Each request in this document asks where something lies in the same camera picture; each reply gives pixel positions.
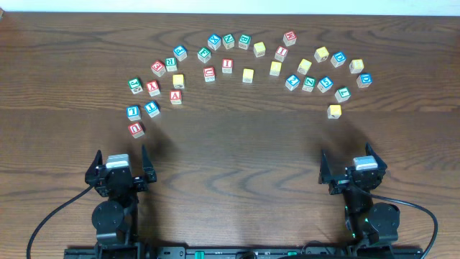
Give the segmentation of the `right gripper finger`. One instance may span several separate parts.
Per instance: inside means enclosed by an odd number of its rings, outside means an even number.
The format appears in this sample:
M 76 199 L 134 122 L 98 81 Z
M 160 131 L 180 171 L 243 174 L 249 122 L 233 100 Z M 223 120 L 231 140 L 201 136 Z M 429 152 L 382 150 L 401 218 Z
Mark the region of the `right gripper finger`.
M 331 176 L 325 150 L 321 151 L 320 176 Z
M 380 156 L 378 156 L 378 154 L 376 154 L 376 152 L 374 151 L 374 149 L 372 148 L 372 146 L 368 142 L 365 145 L 365 151 L 366 151 L 367 155 L 370 155 L 375 159 L 375 161 L 377 163 L 377 167 L 379 169 L 386 169 L 387 168 L 387 164 L 381 159 Z

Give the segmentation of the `yellow O block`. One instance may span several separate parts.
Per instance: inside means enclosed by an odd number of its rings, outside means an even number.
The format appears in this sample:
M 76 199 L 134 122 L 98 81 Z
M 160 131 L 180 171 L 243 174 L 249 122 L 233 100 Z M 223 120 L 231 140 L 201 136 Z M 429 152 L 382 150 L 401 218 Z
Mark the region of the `yellow O block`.
M 298 65 L 297 72 L 302 75 L 306 75 L 312 66 L 312 62 L 306 59 L 302 59 Z

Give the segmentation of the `yellow C block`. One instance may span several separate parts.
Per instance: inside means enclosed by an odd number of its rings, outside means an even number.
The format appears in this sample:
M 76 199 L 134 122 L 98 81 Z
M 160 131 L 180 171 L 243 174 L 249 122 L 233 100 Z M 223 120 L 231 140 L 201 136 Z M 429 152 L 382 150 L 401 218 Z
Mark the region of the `yellow C block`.
M 272 61 L 270 66 L 270 75 L 279 76 L 282 68 L 282 63 L 278 61 Z

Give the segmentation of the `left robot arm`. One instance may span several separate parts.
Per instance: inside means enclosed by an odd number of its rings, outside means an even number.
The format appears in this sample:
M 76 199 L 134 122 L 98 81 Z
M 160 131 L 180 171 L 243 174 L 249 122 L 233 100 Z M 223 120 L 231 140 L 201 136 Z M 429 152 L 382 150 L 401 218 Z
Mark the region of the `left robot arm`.
M 138 193 L 149 190 L 157 175 L 142 146 L 142 176 L 133 176 L 127 154 L 111 155 L 104 163 L 100 151 L 85 174 L 85 182 L 107 200 L 93 210 L 91 221 L 96 229 L 96 259 L 151 258 L 151 249 L 139 241 Z

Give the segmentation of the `red U block lower left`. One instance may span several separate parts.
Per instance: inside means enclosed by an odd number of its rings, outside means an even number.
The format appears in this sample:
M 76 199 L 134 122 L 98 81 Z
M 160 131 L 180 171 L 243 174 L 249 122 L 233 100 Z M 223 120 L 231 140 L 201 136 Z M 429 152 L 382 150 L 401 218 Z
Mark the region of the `red U block lower left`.
M 144 135 L 144 128 L 140 122 L 129 125 L 128 129 L 133 138 L 139 138 Z

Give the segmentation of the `red u block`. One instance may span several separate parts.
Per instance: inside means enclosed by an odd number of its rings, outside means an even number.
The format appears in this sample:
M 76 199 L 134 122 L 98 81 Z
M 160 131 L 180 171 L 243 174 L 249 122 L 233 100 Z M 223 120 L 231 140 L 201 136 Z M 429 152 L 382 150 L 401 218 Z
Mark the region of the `red u block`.
M 144 128 L 140 122 L 129 125 L 128 129 L 133 138 L 139 138 L 144 135 Z
M 205 82 L 212 82 L 216 80 L 216 73 L 214 67 L 206 67 L 203 69 L 203 76 Z

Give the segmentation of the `blue L block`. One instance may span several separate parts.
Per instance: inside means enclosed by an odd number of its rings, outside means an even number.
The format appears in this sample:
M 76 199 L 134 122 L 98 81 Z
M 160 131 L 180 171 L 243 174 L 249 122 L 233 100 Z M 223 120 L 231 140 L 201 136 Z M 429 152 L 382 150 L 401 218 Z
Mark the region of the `blue L block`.
M 126 108 L 126 116 L 130 121 L 139 121 L 141 112 L 138 106 L 129 106 Z

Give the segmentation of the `yellow block lower right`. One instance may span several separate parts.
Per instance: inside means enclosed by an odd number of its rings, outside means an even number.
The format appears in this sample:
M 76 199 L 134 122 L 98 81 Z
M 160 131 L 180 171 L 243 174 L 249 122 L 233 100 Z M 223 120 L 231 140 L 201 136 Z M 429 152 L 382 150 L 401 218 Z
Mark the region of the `yellow block lower right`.
M 338 119 L 342 115 L 341 105 L 332 104 L 327 109 L 327 116 L 329 119 Z

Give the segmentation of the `blue D block right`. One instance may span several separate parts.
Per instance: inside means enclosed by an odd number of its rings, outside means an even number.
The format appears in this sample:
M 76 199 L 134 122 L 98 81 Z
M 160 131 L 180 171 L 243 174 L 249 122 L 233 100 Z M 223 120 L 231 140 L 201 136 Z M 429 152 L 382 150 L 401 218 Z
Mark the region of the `blue D block right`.
M 367 88 L 372 84 L 372 76 L 370 73 L 362 73 L 356 79 L 357 86 L 359 88 Z

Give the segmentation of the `blue 2 block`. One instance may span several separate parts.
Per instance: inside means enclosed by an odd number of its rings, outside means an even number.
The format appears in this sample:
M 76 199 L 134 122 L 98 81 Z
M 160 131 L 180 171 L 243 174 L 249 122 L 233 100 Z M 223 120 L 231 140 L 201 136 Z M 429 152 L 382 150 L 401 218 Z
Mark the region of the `blue 2 block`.
M 285 87 L 290 91 L 293 91 L 295 88 L 297 88 L 299 84 L 300 79 L 295 74 L 292 74 L 286 78 Z

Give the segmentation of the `green R block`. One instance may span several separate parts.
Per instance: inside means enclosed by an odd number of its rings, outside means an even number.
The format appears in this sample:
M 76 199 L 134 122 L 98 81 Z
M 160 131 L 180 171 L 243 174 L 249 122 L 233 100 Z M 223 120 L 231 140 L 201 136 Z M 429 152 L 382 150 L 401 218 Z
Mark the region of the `green R block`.
M 166 58 L 165 59 L 165 67 L 167 72 L 173 72 L 178 70 L 177 60 L 176 58 Z

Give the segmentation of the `green F block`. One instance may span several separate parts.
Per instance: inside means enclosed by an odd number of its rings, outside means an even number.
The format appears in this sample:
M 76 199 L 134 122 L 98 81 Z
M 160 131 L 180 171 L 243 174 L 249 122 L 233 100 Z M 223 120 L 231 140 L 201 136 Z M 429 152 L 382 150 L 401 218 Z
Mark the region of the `green F block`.
M 197 56 L 202 63 L 207 63 L 211 59 L 211 51 L 207 47 L 202 47 L 197 52 Z

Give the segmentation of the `yellow S block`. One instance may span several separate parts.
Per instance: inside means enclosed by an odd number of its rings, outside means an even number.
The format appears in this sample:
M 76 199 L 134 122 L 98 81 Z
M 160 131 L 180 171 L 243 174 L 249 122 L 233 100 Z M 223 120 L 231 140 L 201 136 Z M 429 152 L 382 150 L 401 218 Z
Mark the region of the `yellow S block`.
M 245 68 L 243 70 L 242 82 L 243 83 L 252 83 L 254 78 L 254 70 L 250 68 Z

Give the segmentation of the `red I block centre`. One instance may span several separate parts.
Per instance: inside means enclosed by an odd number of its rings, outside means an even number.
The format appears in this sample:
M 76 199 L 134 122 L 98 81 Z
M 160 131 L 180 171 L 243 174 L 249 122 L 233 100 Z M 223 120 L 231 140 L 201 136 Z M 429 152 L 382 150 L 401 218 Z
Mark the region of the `red I block centre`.
M 222 60 L 222 73 L 233 73 L 234 61 L 232 59 L 224 58 Z

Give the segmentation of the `red i block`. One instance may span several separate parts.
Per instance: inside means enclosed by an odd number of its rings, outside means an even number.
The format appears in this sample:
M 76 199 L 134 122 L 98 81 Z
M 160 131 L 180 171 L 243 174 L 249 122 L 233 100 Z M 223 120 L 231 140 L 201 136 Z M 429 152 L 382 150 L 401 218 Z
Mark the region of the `red i block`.
M 232 59 L 224 58 L 222 60 L 222 73 L 233 73 L 234 61 Z
M 288 49 L 283 46 L 279 46 L 275 51 L 275 60 L 283 62 L 287 56 Z

